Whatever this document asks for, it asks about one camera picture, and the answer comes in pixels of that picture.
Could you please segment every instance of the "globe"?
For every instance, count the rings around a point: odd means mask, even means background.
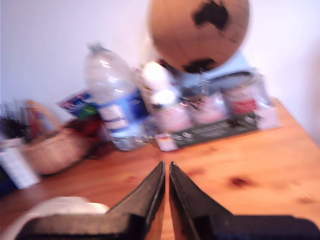
[[[188,73],[226,62],[242,43],[248,23],[248,0],[153,0],[149,17],[158,53]]]

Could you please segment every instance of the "plastic water bottle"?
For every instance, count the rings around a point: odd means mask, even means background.
[[[148,111],[125,61],[99,44],[89,47],[85,75],[88,89],[113,143],[131,151],[146,144]]]

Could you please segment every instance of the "bottle label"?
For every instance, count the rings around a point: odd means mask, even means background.
[[[99,113],[111,133],[125,130],[131,124],[143,121],[148,111],[139,90],[98,106]]]
[[[226,91],[226,96],[235,114],[251,113],[258,108],[252,85],[241,86]]]

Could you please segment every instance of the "blue label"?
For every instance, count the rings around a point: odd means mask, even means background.
[[[81,92],[68,100],[58,103],[58,105],[80,119],[97,113],[97,106],[92,102],[92,96],[88,91]]]
[[[139,90],[104,105],[99,105],[98,109],[106,127],[112,133],[123,131],[148,116],[148,110]]]

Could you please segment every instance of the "table surface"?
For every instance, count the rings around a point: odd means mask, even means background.
[[[132,152],[110,152],[46,177],[0,200],[3,231],[25,211],[58,196],[80,196],[112,207],[159,163],[177,165],[209,196],[233,214],[282,214],[303,217],[320,227],[320,150],[275,101],[282,127],[246,133],[162,152],[149,144]],[[242,184],[235,184],[234,179]],[[174,239],[168,184],[163,240]]]

